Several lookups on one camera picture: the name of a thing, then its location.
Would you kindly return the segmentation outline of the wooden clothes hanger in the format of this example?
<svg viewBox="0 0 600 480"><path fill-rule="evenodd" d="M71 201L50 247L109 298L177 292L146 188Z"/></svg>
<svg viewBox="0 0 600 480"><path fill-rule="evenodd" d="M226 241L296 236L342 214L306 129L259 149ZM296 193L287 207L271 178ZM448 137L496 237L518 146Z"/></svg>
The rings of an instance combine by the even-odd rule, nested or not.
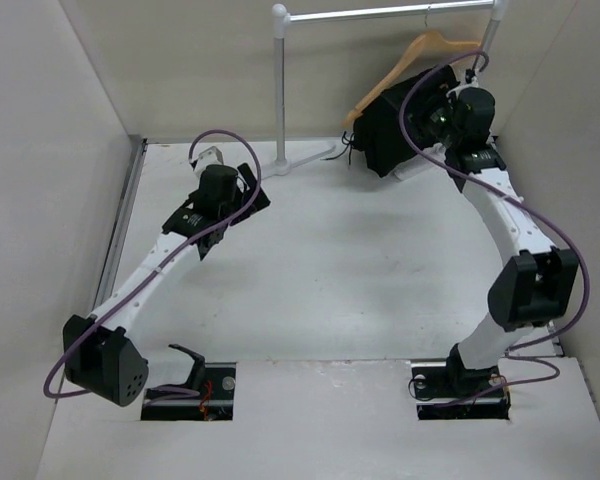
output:
<svg viewBox="0 0 600 480"><path fill-rule="evenodd" d="M364 110L384 90L395 85L414 64L423 60L437 60L444 54L466 53L481 45L482 39L477 35L466 36L462 39L450 39L440 30L429 27L428 17L432 13L431 7L425 10L425 30L407 45L401 57L388 73L345 115L341 123L343 128L352 127L354 122L363 115Z"/></svg>

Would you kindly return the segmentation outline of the black trousers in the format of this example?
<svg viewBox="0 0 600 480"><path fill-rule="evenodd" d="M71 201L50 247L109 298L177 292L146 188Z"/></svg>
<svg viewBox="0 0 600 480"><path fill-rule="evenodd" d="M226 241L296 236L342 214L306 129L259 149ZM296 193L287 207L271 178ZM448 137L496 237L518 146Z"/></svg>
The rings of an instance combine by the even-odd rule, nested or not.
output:
<svg viewBox="0 0 600 480"><path fill-rule="evenodd" d="M416 156L404 139L399 126L399 111L404 98L429 69L385 89L354 121L352 149L364 154L366 167L380 178L388 176L398 165ZM412 96L405 109L404 125L412 140L424 150L433 138L418 132L414 125L422 110L441 103L446 92L459 85L454 70L446 66L429 78Z"/></svg>

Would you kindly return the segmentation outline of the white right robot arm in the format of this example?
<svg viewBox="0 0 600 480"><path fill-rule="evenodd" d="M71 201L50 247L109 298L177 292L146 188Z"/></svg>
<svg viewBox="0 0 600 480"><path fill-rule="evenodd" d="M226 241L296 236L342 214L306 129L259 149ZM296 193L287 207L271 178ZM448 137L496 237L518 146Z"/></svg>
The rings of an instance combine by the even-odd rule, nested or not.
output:
<svg viewBox="0 0 600 480"><path fill-rule="evenodd" d="M464 404L501 396L498 362L532 346L528 335L562 317L575 277L587 268L572 241L560 248L540 229L546 217L516 194L491 137L495 99L475 80L462 84L450 67L423 73L400 108L402 133L413 150L443 168L486 225L502 260L487 293L487 313L455 344L445 366L417 373L424 400Z"/></svg>

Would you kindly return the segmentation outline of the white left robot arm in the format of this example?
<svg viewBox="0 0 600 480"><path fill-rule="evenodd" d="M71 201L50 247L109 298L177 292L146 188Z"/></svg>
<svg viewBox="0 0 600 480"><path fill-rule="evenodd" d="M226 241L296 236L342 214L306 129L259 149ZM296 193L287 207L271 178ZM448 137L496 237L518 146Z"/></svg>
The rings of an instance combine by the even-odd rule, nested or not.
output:
<svg viewBox="0 0 600 480"><path fill-rule="evenodd" d="M183 363L143 353L143 331L167 303L171 288L205 259L228 228L269 206L261 183L257 159L237 167L216 159L205 166L197 189L164 222L132 274L88 316L66 321L59 366L78 394L126 407L145 391L186 399L201 393L203 356L178 343L167 348L185 354Z"/></svg>

